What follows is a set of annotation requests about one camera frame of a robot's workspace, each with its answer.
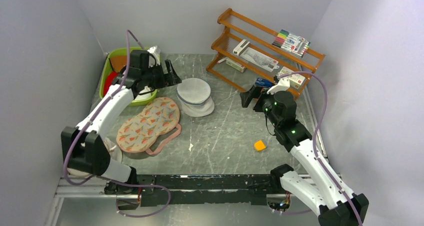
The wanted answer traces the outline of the white mesh laundry bag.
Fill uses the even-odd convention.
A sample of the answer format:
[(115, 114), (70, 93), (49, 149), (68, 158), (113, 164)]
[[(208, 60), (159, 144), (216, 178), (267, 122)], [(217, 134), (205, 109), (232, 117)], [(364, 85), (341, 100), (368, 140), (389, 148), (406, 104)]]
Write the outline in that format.
[(215, 103), (210, 85), (200, 78), (187, 78), (176, 87), (181, 108), (190, 117), (204, 117), (212, 114)]

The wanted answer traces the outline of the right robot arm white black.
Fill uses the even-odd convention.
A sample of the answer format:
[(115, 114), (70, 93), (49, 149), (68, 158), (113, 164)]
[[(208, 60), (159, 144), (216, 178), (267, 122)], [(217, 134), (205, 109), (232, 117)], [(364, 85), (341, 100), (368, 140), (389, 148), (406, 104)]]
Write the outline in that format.
[(244, 108), (252, 99), (257, 100), (253, 110), (265, 115), (266, 123), (273, 126), (272, 135), (300, 162), (315, 183), (311, 185), (284, 164), (271, 171), (271, 189), (295, 195), (317, 216), (320, 225), (363, 225), (369, 200), (348, 187), (316, 148), (313, 136), (297, 120), (294, 96), (287, 91), (269, 94), (258, 86), (239, 95)]

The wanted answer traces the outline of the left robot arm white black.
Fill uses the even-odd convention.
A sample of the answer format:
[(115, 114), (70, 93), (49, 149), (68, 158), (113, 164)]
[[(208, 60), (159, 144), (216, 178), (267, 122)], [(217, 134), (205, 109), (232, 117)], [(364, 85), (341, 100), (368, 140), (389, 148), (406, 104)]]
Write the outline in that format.
[(62, 173), (69, 184), (82, 185), (96, 176), (117, 183), (124, 193), (137, 190), (136, 169), (112, 159), (104, 138), (108, 127), (145, 87), (155, 90), (181, 83), (170, 60), (165, 60), (164, 67), (158, 59), (154, 60), (154, 66), (149, 66), (153, 58), (127, 62), (95, 109), (77, 126), (63, 129)]

